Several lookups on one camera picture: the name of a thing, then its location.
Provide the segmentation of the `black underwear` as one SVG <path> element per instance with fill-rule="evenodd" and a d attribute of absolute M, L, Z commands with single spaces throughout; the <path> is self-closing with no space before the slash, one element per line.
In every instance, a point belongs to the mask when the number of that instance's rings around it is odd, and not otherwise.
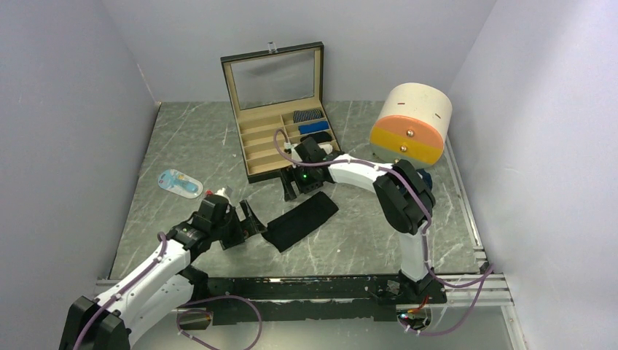
<path fill-rule="evenodd" d="M 294 246 L 334 216 L 339 207 L 328 195 L 317 192 L 292 210 L 267 224 L 262 237 L 280 253 Z"/>

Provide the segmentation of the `navy white underwear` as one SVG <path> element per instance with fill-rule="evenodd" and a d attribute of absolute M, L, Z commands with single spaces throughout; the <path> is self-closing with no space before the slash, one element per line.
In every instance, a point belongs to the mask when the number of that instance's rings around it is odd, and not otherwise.
<path fill-rule="evenodd" d="M 431 174 L 429 172 L 427 172 L 425 169 L 418 169 L 417 173 L 422 178 L 422 180 L 426 184 L 426 186 L 430 190 L 433 190 L 433 179 L 431 177 Z"/>

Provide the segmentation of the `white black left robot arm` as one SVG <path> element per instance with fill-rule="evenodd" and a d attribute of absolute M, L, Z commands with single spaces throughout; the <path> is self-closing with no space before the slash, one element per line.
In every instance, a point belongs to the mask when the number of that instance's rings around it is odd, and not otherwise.
<path fill-rule="evenodd" d="M 192 262 L 216 241 L 228 249 L 267 230 L 246 201 L 240 207 L 244 219 L 226 196 L 207 195 L 188 219 L 158 233 L 158 247 L 124 279 L 71 305 L 60 349 L 131 349 L 176 307 L 203 304 L 208 277 L 192 270 Z"/>

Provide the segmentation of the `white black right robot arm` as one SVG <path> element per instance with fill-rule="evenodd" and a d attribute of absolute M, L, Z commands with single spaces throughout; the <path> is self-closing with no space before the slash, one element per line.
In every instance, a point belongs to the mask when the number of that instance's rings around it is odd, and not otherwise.
<path fill-rule="evenodd" d="M 427 176 L 419 174 L 407 160 L 374 163 L 340 150 L 327 152 L 311 138 L 299 144 L 284 141 L 275 144 L 275 149 L 291 162 L 281 175 L 287 200 L 293 199 L 296 191 L 310 193 L 326 182 L 375 194 L 387 222 L 399 232 L 400 272 L 406 278 L 400 284 L 402 297 L 417 303 L 428 294 L 425 278 L 431 272 L 431 263 L 426 236 L 436 201 Z"/>

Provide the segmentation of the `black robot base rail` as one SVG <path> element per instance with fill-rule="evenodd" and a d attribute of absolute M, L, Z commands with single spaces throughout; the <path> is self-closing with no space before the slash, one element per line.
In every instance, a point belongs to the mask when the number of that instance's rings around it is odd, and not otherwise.
<path fill-rule="evenodd" d="M 418 286 L 402 275 L 373 274 L 303 277 L 199 278 L 190 302 L 213 314 L 215 325 L 256 320 L 253 303 L 265 322 L 372 319 L 390 322 L 418 306 L 445 304 L 445 288 L 427 276 Z"/>

